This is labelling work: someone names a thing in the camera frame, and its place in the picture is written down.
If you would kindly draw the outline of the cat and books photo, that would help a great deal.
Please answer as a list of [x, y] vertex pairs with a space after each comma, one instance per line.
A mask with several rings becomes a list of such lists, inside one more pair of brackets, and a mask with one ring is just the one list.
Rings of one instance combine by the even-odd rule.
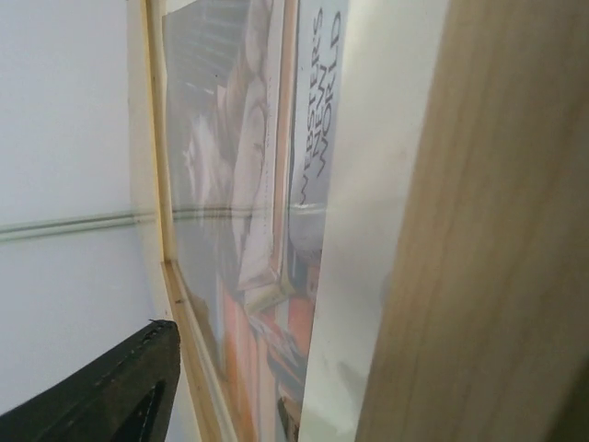
[[174, 263], [227, 440], [299, 438], [347, 12], [190, 1], [161, 18]]

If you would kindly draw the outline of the white mat board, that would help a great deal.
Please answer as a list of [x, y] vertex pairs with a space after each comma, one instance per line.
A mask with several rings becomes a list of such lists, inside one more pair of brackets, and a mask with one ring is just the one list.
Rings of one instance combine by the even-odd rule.
[[355, 438], [447, 8], [349, 4], [303, 441]]

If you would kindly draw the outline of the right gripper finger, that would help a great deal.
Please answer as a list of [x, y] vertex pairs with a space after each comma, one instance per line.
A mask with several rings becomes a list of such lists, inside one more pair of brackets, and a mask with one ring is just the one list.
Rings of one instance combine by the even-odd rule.
[[163, 441], [179, 383], [179, 330], [153, 320], [2, 414], [4, 441]]

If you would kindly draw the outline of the wooden photo frame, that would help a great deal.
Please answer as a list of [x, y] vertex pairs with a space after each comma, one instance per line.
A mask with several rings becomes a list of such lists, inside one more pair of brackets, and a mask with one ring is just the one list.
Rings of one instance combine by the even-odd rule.
[[[237, 441], [174, 263], [161, 18], [188, 2], [126, 5], [132, 201], [185, 437]], [[352, 441], [584, 441], [588, 5], [445, 2]]]

